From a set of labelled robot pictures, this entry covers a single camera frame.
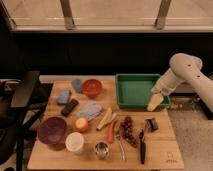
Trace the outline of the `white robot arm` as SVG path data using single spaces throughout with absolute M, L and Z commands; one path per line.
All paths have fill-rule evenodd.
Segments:
M 147 110 L 154 111 L 162 103 L 164 96 L 170 95 L 180 84 L 187 82 L 213 112 L 213 80 L 201 72 L 202 60 L 185 53 L 177 53 L 171 57 L 169 66 L 152 87 Z

